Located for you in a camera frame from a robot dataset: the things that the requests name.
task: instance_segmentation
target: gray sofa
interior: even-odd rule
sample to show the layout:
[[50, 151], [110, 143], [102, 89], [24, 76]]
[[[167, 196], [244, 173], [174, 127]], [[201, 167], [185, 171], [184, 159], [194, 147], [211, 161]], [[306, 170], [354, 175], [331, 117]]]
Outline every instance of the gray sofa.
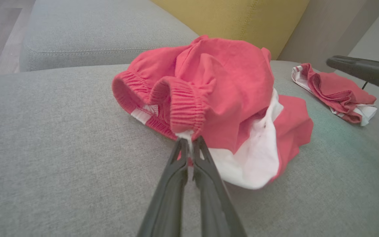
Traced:
[[20, 71], [127, 64], [198, 35], [149, 0], [36, 0]]

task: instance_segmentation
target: seam stitching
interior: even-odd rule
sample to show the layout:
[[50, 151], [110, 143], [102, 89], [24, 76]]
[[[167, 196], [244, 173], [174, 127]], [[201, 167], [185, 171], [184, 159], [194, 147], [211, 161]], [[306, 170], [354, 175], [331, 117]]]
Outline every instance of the seam stitching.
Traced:
[[251, 17], [252, 17], [252, 12], [254, 11], [254, 8], [255, 6], [257, 5], [257, 2], [258, 0], [254, 0], [250, 6], [250, 9], [249, 9], [249, 12], [248, 12], [248, 17], [245, 21], [245, 23], [243, 24], [242, 26], [242, 30], [241, 30], [241, 34], [239, 35], [239, 39], [238, 40], [243, 40], [242, 38], [244, 37], [245, 35], [245, 31], [246, 31], [246, 28], [247, 28], [247, 25], [248, 25], [248, 22], [251, 21]]
[[[96, 49], [95, 51], [106, 51], [106, 50], [140, 50], [140, 48], [100, 48]], [[74, 50], [74, 51], [47, 51], [46, 53], [80, 53], [80, 52], [87, 52], [88, 50]]]
[[118, 51], [96, 51], [96, 52], [93, 52], [93, 51], [81, 51], [81, 52], [78, 52], [78, 51], [65, 51], [64, 53], [61, 53], [60, 51], [58, 53], [54, 53], [54, 52], [57, 52], [57, 51], [50, 51], [50, 52], [37, 52], [37, 51], [34, 51], [33, 49], [31, 49], [29, 46], [27, 46], [26, 44], [24, 44], [25, 48], [27, 49], [27, 51], [29, 51], [30, 53], [32, 54], [39, 54], [39, 55], [54, 55], [54, 56], [59, 56], [59, 55], [83, 55], [83, 54], [115, 54], [115, 53], [120, 53], [122, 51], [126, 51], [126, 52], [141, 52], [141, 51], [147, 51], [147, 50], [151, 50], [151, 49], [154, 49], [154, 48], [141, 48], [141, 49], [124, 49], [124, 50], [118, 50]]

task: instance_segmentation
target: yellow cushion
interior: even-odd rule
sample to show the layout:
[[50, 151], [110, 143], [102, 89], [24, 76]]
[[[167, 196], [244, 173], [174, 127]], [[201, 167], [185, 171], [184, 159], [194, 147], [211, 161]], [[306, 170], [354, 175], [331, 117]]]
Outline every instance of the yellow cushion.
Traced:
[[309, 0], [152, 0], [199, 35], [245, 40], [277, 59]]

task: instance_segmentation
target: gray fabric upholstery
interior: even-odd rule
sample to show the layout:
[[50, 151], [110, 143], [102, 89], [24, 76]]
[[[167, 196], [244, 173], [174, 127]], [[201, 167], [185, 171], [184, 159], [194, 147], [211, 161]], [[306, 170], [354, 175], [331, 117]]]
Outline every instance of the gray fabric upholstery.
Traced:
[[[334, 116], [272, 62], [281, 94], [315, 127], [285, 173], [260, 190], [227, 185], [249, 236], [379, 236], [379, 145]], [[173, 141], [125, 113], [111, 92], [126, 66], [0, 76], [0, 236], [135, 236]], [[379, 126], [378, 114], [370, 125]], [[200, 236], [185, 190], [183, 236]]]
[[36, 0], [20, 71], [126, 64], [197, 36], [149, 0]]

